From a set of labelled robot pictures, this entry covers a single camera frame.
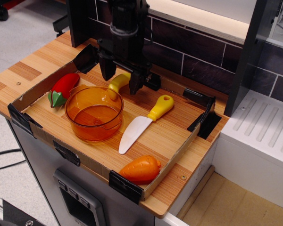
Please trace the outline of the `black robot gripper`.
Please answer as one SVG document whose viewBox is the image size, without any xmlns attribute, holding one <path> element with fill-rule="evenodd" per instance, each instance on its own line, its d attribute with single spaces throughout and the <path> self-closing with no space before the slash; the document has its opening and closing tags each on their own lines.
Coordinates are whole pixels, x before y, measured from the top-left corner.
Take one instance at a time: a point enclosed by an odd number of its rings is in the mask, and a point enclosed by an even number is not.
<svg viewBox="0 0 283 226">
<path fill-rule="evenodd" d="M 105 81 L 116 73 L 116 66 L 121 66 L 132 72 L 129 89 L 135 95 L 141 89 L 150 74 L 151 63 L 143 55 L 145 31 L 138 31 L 131 37 L 113 34 L 111 39 L 100 38 L 99 64 Z"/>
</svg>

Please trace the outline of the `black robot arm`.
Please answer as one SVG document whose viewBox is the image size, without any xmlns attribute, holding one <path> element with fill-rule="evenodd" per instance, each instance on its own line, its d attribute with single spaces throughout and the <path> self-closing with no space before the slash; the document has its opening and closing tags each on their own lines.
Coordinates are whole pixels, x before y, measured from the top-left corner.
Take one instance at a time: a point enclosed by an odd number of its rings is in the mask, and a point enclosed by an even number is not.
<svg viewBox="0 0 283 226">
<path fill-rule="evenodd" d="M 152 64 L 143 54 L 144 36 L 149 5 L 145 0 L 109 0 L 112 15 L 112 39 L 98 39 L 99 64 L 102 77 L 107 81 L 120 66 L 131 73 L 130 94 L 141 89 L 150 76 Z"/>
</svg>

